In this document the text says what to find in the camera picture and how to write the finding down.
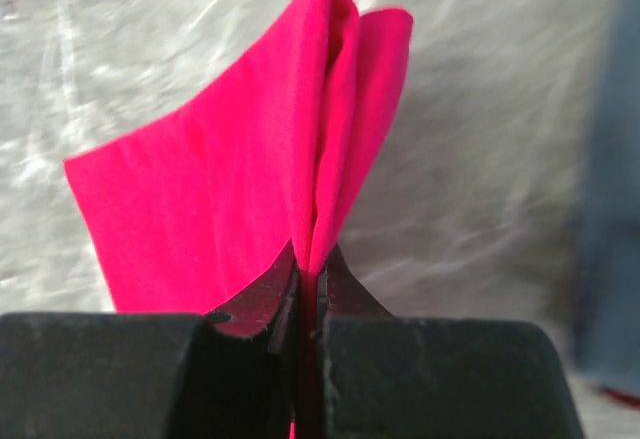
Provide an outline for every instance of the folded fabric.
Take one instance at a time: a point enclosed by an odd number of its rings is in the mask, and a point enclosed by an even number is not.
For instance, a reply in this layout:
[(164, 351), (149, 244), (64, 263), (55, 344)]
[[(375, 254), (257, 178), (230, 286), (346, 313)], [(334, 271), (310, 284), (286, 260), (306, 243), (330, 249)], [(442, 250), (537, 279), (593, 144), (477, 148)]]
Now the folded fabric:
[(293, 0), (190, 102), (67, 160), (116, 308), (209, 311), (289, 240), (313, 281), (391, 126), (411, 28)]
[(640, 396), (639, 21), (640, 0), (620, 0), (589, 141), (573, 329), (583, 375), (632, 396)]

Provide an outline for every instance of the blurry blue object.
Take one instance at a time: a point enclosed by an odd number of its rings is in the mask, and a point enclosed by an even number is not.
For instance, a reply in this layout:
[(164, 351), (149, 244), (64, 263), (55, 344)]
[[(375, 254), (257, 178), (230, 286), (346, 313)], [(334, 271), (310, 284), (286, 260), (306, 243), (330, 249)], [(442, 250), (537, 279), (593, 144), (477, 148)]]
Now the blurry blue object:
[(588, 143), (577, 225), (574, 357), (640, 396), (640, 0), (620, 0)]

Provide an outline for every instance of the hot pink cloth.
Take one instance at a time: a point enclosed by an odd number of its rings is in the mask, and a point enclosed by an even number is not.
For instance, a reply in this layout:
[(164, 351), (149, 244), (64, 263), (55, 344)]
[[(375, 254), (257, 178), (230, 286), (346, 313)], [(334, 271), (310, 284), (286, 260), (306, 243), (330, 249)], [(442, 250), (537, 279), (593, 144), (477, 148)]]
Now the hot pink cloth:
[(65, 161), (116, 308), (209, 311), (289, 240), (315, 301), (396, 112), (411, 28), (400, 9), (293, 0), (190, 102)]

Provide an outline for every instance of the fabric fold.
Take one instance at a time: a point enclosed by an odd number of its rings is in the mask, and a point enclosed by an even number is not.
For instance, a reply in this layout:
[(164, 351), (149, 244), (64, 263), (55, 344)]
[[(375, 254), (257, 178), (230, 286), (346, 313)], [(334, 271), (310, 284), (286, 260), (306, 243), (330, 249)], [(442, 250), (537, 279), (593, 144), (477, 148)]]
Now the fabric fold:
[(412, 18), (293, 0), (191, 101), (65, 161), (117, 310), (207, 312), (291, 240), (308, 300), (391, 127)]

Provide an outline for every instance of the pink fabric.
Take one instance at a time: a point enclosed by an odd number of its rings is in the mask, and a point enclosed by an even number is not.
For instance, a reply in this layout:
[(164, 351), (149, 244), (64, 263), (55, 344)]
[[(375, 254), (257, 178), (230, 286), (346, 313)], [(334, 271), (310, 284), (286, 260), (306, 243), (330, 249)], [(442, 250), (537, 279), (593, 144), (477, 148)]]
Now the pink fabric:
[(190, 102), (67, 160), (116, 308), (209, 311), (290, 239), (315, 307), (396, 112), (411, 28), (400, 9), (293, 0)]

